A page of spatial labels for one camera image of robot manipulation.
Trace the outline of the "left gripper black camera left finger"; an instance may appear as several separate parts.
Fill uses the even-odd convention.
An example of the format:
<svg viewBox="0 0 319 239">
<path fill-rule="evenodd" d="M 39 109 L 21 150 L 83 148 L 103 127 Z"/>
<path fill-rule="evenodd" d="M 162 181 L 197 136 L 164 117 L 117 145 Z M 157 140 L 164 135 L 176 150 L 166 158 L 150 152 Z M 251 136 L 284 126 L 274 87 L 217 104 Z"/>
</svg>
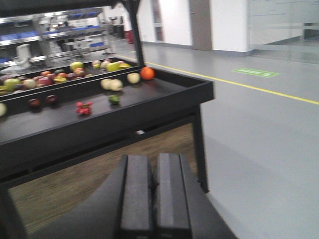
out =
<svg viewBox="0 0 319 239">
<path fill-rule="evenodd" d="M 120 231 L 151 232 L 152 169 L 147 156 L 128 155 Z"/>
</svg>

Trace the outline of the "left gripper black camera right finger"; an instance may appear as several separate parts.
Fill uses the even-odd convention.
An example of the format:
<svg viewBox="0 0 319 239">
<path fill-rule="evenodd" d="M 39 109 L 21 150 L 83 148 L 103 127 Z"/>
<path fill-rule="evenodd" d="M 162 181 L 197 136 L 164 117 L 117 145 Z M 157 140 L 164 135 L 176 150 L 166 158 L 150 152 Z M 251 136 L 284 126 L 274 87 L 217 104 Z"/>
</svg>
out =
<svg viewBox="0 0 319 239">
<path fill-rule="evenodd" d="M 189 232 L 187 202 L 178 154 L 159 154 L 155 179 L 158 231 Z"/>
</svg>

